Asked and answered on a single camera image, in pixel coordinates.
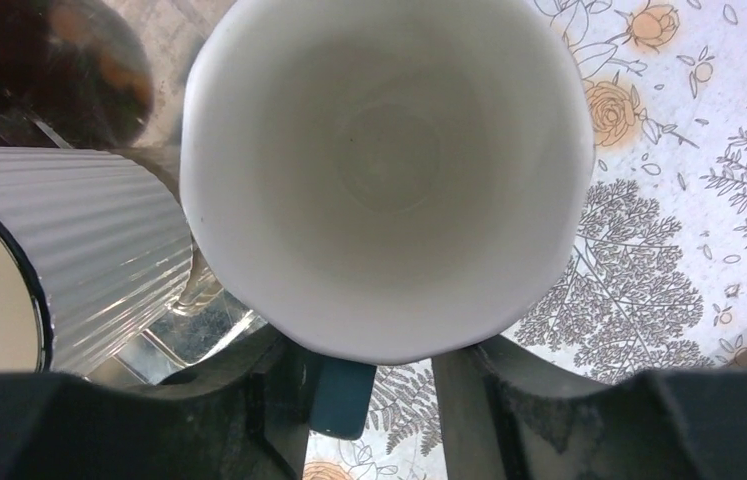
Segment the white ribbed cup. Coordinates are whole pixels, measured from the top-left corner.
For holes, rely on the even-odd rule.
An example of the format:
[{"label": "white ribbed cup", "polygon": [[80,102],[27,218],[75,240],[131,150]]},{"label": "white ribbed cup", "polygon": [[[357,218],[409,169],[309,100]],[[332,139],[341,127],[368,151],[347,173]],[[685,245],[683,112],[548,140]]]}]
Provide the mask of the white ribbed cup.
[{"label": "white ribbed cup", "polygon": [[110,153],[0,148],[0,224],[42,290],[41,365],[52,370],[93,371],[165,313],[191,267],[173,195]]}]

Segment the white cup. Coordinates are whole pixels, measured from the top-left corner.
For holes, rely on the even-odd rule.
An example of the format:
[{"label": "white cup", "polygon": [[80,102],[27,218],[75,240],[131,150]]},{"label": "white cup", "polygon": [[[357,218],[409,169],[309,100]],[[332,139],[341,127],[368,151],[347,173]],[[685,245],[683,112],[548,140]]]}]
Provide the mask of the white cup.
[{"label": "white cup", "polygon": [[221,283],[291,339],[410,362],[561,275],[589,118],[522,0],[238,0],[188,81],[182,202]]}]

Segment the floral tablecloth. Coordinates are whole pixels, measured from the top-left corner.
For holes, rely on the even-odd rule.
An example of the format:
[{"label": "floral tablecloth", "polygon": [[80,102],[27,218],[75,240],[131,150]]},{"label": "floral tablecloth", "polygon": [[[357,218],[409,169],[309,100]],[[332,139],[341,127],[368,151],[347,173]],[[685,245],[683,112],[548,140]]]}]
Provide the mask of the floral tablecloth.
[{"label": "floral tablecloth", "polygon": [[[597,165],[567,271],[504,335],[606,383],[747,367],[747,0],[512,1],[570,45]],[[312,435],[305,480],[446,478],[430,362],[377,380],[362,439]]]}]

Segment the dark cup rim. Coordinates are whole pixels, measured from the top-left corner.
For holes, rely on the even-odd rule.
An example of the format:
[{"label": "dark cup rim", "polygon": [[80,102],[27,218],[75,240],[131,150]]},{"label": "dark cup rim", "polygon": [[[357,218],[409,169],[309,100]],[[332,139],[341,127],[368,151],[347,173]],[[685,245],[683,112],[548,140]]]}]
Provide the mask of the dark cup rim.
[{"label": "dark cup rim", "polygon": [[37,276],[37,271],[34,269],[34,266],[32,265],[31,260],[29,260],[28,255],[26,255],[26,252],[23,250],[23,247],[1,221],[0,241],[5,247],[5,250],[8,251],[8,254],[11,255],[11,258],[17,265],[17,269],[20,271],[20,275],[22,276],[26,289],[29,292],[29,299],[31,300],[34,315],[37,319],[38,346],[40,350],[37,357],[36,370],[49,370],[52,364],[52,343],[54,340],[54,332],[52,331],[49,305],[46,303],[46,295],[43,291],[43,286],[40,283],[40,278]]}]

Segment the orange rose print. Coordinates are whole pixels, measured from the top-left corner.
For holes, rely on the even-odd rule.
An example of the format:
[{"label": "orange rose print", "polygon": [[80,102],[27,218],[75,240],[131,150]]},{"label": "orange rose print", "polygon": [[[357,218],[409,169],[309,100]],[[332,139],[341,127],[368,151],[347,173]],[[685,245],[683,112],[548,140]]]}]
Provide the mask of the orange rose print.
[{"label": "orange rose print", "polygon": [[311,462],[305,464],[302,480],[353,480],[349,473],[339,465],[328,462]]},{"label": "orange rose print", "polygon": [[595,143],[609,147],[623,139],[638,118],[640,100],[635,87],[627,91],[613,82],[600,82],[588,86],[585,94],[591,109]]},{"label": "orange rose print", "polygon": [[747,367],[747,348],[742,348],[735,352],[735,359],[733,361],[739,367]]},{"label": "orange rose print", "polygon": [[651,48],[661,47],[676,35],[679,28],[679,14],[673,5],[648,5],[644,10],[627,18],[629,27],[626,33],[635,45]]}]

